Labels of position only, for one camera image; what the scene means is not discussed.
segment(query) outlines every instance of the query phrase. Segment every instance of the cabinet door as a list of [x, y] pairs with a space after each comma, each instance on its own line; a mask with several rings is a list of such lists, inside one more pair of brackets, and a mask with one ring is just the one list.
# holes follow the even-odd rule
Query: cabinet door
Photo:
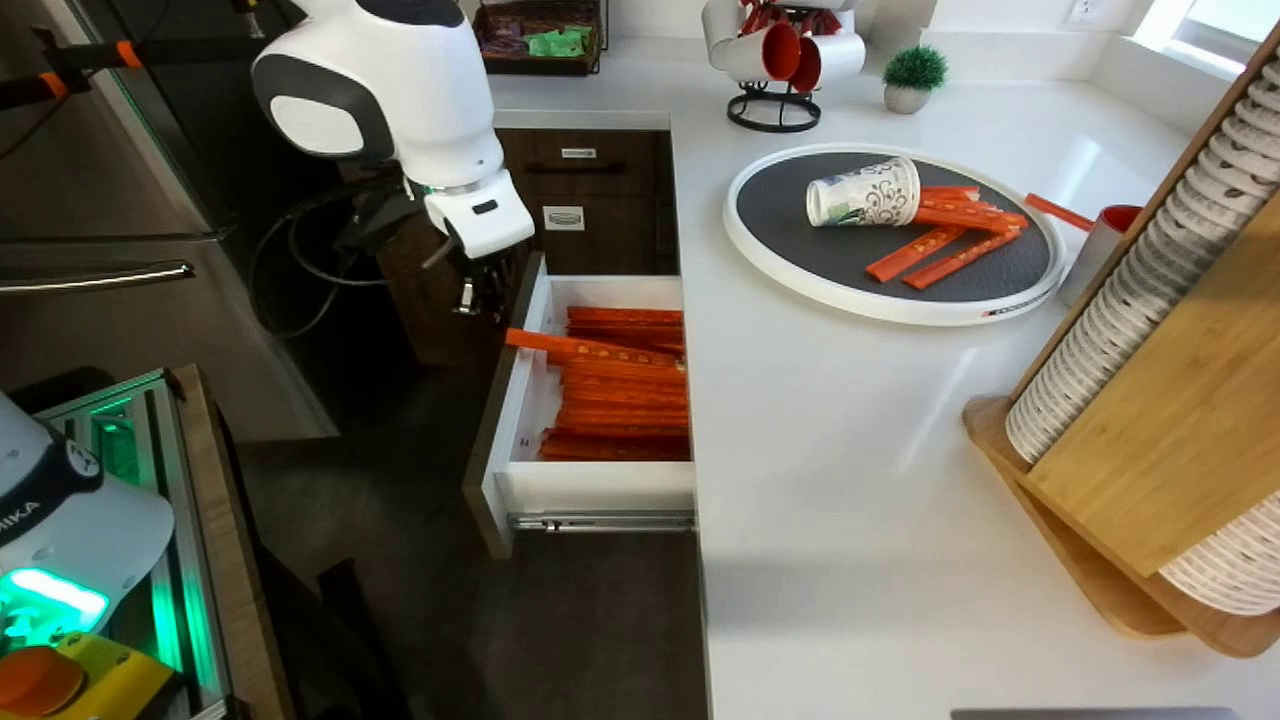
[[677, 271], [665, 130], [504, 130], [549, 271]]
[[428, 366], [490, 374], [499, 324], [456, 311], [463, 275], [434, 254], [439, 247], [443, 234], [434, 228], [403, 222], [376, 253], [403, 339]]

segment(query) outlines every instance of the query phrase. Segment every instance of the white robot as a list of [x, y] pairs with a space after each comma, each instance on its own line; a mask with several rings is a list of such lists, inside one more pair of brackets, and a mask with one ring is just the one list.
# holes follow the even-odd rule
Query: white robot
[[403, 191], [484, 260], [530, 234], [504, 171], [477, 32], [450, 0], [298, 0], [250, 60], [274, 128], [312, 154], [397, 154]]

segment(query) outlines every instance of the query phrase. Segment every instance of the wall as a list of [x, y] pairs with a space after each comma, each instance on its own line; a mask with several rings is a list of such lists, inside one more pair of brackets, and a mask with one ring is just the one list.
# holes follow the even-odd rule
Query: wall
[[[701, 0], [607, 0], [611, 37], [701, 41]], [[926, 41], [954, 57], [969, 78], [1089, 78], [1146, 0], [939, 0]]]
[[1137, 86], [1150, 86], [1141, 91], [1143, 112], [1191, 134], [1232, 78], [1158, 57], [1137, 41], [1121, 41], [1102, 52], [1097, 85], [1121, 99], [1133, 99]]

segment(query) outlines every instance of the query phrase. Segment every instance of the white countertop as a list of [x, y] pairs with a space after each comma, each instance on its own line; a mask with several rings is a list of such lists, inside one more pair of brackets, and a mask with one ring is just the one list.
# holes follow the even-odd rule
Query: white countertop
[[969, 449], [960, 406], [1022, 374], [1056, 298], [988, 327], [873, 324], [773, 282], [720, 222], [730, 175], [796, 142], [911, 147], [1097, 213], [1143, 198], [1185, 134], [1085, 85], [960, 85], [901, 120], [856, 78], [816, 130], [765, 134], [725, 120], [730, 85], [688, 43], [490, 86], [514, 128], [670, 128], [717, 720], [1280, 714], [1280, 653], [1114, 637]]

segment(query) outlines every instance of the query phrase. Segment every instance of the white cup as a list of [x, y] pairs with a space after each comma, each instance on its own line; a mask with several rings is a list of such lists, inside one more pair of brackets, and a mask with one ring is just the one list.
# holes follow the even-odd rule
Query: white cup
[[918, 207], [918, 167], [904, 154], [844, 175], [811, 180], [805, 213], [823, 222], [911, 222]]

